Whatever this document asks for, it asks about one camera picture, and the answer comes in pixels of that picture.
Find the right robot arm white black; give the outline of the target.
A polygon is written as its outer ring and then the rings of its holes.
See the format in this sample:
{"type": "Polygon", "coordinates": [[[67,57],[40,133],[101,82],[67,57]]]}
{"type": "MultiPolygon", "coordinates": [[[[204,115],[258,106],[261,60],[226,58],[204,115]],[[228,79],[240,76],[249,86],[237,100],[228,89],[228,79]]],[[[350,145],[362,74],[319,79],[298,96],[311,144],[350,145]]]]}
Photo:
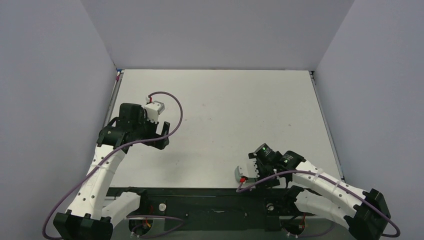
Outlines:
{"type": "Polygon", "coordinates": [[[238,193],[270,189],[280,178],[293,183],[285,198],[301,213],[313,214],[346,228],[356,240],[379,240],[390,224],[391,214],[384,195],[372,188],[366,191],[327,174],[302,155],[288,150],[272,150],[267,144],[249,153],[248,161],[236,168],[238,193]]]}

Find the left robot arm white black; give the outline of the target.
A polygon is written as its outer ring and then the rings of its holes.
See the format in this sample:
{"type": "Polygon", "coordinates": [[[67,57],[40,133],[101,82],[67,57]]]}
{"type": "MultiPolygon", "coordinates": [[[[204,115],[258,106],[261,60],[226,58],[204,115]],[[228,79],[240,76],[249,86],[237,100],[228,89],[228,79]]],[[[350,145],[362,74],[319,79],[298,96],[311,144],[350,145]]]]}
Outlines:
{"type": "Polygon", "coordinates": [[[165,105],[148,101],[145,105],[122,103],[118,116],[99,132],[93,160],[86,177],[70,190],[77,192],[64,213],[56,213],[53,225],[61,240],[109,240],[114,227],[141,206],[140,193],[126,193],[104,206],[116,170],[134,144],[163,150],[169,144],[170,123],[157,133],[159,116],[165,105]]]}

